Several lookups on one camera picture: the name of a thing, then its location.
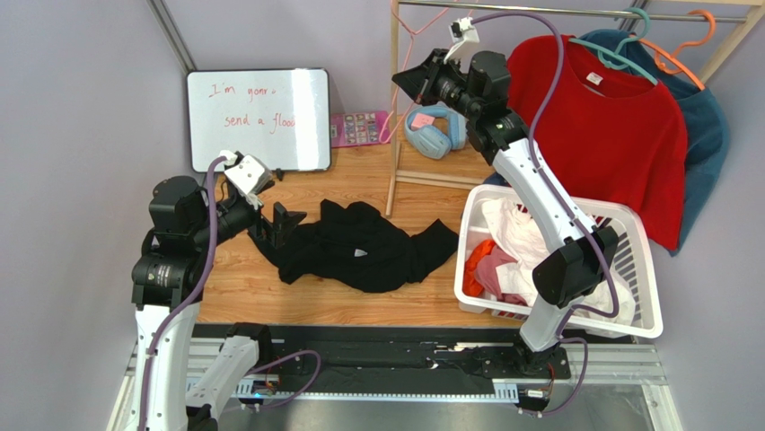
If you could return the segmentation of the pink wire hanger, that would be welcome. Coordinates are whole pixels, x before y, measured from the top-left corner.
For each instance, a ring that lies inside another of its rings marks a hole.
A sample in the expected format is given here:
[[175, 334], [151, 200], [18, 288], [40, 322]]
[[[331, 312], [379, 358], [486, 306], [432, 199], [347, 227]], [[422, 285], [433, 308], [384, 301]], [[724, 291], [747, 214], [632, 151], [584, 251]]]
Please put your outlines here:
[[[442, 19], [442, 17], [450, 10], [449, 7], [443, 8], [438, 14], [431, 18], [428, 22], [423, 24], [419, 29], [413, 29], [409, 24], [403, 20], [400, 16], [400, 1], [389, 2], [391, 13], [391, 72], [393, 74], [404, 71], [410, 63], [411, 54], [416, 44], [416, 38], [421, 33], [427, 31], [436, 22]], [[405, 31], [409, 37], [409, 45], [406, 49], [405, 55], [400, 61], [400, 32]], [[399, 107], [399, 90], [397, 87], [391, 85], [391, 100], [390, 108], [388, 111], [388, 118], [386, 119], [386, 131], [389, 133], [388, 137], [382, 142], [384, 144], [390, 144], [395, 137], [397, 129], [400, 127], [402, 120], [398, 113]]]

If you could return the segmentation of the black t shirt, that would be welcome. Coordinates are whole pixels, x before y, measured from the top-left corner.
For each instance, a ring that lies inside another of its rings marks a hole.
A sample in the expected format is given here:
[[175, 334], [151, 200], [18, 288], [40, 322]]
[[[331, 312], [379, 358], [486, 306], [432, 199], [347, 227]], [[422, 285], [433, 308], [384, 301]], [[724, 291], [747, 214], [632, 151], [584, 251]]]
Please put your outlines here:
[[409, 235], [365, 202], [343, 207], [324, 199], [320, 211], [317, 222], [296, 226], [278, 248], [254, 242], [282, 282], [315, 275], [365, 293], [387, 293], [423, 282], [458, 248], [458, 233], [439, 219]]

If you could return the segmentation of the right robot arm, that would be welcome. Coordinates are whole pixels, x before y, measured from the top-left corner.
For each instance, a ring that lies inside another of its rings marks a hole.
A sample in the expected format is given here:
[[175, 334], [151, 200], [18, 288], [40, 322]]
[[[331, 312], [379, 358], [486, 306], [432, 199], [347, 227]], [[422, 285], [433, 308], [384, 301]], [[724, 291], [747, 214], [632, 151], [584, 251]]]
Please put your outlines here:
[[618, 236], [576, 207], [544, 161], [531, 130], [508, 102], [511, 75], [503, 55], [480, 51], [467, 72], [434, 49], [419, 66], [395, 73], [392, 82], [421, 106], [442, 103], [467, 120], [472, 147], [522, 200], [541, 231], [549, 256], [532, 272], [538, 297], [520, 328], [516, 367], [541, 370], [556, 354], [562, 330], [601, 282], [611, 291], [613, 318], [620, 310], [610, 272]]

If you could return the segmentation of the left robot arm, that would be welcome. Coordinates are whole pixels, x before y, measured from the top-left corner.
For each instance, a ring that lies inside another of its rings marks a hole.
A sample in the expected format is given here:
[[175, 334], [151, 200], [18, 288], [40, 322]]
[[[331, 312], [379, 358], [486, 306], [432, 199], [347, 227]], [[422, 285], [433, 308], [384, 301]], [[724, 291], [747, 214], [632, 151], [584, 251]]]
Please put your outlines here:
[[135, 395], [128, 430], [217, 430], [224, 407], [246, 372], [273, 356], [268, 326], [235, 323], [213, 364], [187, 384], [189, 351], [218, 245], [246, 232], [254, 242], [282, 246], [305, 219], [280, 203], [271, 218], [252, 206], [231, 180], [227, 198], [190, 176], [175, 176], [153, 190], [154, 226], [132, 269], [136, 307]]

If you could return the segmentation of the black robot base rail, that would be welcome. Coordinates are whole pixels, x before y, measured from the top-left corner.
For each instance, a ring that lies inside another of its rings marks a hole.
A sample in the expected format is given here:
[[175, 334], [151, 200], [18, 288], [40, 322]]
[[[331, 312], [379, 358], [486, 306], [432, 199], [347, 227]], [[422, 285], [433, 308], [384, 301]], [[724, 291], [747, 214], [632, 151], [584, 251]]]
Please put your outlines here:
[[564, 348], [526, 352], [517, 329], [274, 325], [234, 390], [248, 404], [302, 399], [456, 400], [545, 409], [571, 378]]

